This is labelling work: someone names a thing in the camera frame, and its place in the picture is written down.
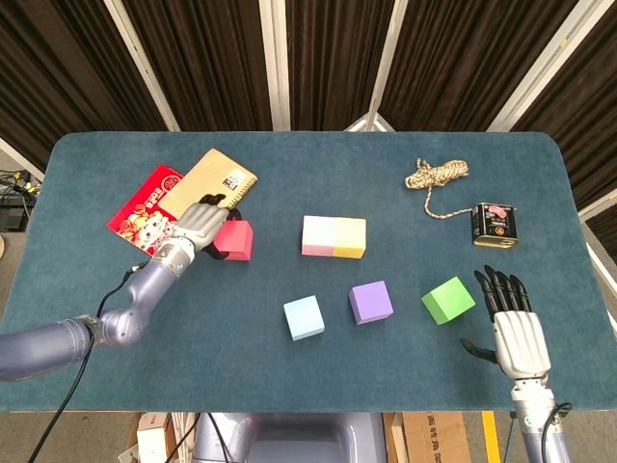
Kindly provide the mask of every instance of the spiral notebook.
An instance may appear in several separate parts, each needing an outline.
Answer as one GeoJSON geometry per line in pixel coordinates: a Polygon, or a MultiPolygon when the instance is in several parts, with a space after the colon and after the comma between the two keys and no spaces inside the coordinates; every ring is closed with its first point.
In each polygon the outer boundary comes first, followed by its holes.
{"type": "Polygon", "coordinates": [[[221,207],[235,207],[257,182],[257,176],[220,151],[212,149],[163,198],[159,205],[175,217],[203,196],[224,194],[221,207]]]}

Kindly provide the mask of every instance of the felt tabletop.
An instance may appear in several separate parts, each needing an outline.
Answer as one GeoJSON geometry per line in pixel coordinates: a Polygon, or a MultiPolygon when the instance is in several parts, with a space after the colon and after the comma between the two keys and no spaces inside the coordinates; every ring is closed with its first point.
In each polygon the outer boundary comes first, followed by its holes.
{"type": "MultiPolygon", "coordinates": [[[[94,351],[69,409],[510,410],[513,382],[459,343],[495,345],[473,277],[484,264],[525,283],[557,401],[617,407],[617,344],[562,156],[541,133],[70,134],[53,150],[1,332],[95,313],[146,257],[108,221],[157,166],[186,173],[210,148],[259,176],[239,205],[255,231],[252,260],[198,255],[140,343],[94,351]],[[469,163],[468,177],[434,189],[435,212],[513,205],[520,242],[476,246],[468,214],[427,216],[426,191],[403,183],[418,157],[469,163]],[[363,258],[301,256],[304,215],[366,219],[363,258]],[[438,326],[420,297],[454,276],[476,306],[438,326]],[[350,288],[380,280],[394,314],[356,325],[350,288]],[[293,341],[282,306],[313,294],[325,332],[293,341]]],[[[0,408],[55,409],[77,370],[0,384],[0,408]]]]}

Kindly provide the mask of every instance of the coiled rope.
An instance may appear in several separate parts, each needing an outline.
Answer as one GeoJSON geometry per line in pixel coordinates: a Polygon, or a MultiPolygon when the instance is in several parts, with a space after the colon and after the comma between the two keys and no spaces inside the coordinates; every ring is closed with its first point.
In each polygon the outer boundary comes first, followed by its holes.
{"type": "Polygon", "coordinates": [[[424,202],[424,212],[433,217],[434,219],[449,219],[465,212],[471,212],[469,209],[460,209],[456,212],[449,214],[434,214],[428,209],[428,205],[431,202],[431,195],[434,186],[444,186],[449,181],[458,178],[466,177],[469,175],[469,167],[467,162],[454,160],[448,161],[442,166],[431,167],[428,162],[423,159],[418,159],[416,162],[417,171],[405,178],[405,186],[412,190],[421,190],[428,188],[428,194],[426,195],[426,201],[424,202]]]}

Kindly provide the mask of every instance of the light blue block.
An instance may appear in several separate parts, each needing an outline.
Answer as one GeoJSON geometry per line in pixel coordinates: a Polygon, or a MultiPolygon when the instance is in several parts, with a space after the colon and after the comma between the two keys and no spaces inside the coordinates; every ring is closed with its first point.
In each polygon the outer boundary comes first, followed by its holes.
{"type": "Polygon", "coordinates": [[[293,340],[301,340],[324,332],[324,319],[319,312],[315,296],[288,302],[283,307],[293,340]]]}

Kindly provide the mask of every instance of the yellow block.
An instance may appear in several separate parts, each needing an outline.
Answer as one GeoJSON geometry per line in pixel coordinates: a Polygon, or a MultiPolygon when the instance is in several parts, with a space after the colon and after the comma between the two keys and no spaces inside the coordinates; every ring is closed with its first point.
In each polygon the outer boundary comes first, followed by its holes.
{"type": "Polygon", "coordinates": [[[366,220],[335,218],[335,258],[360,259],[366,249],[366,220]]]}

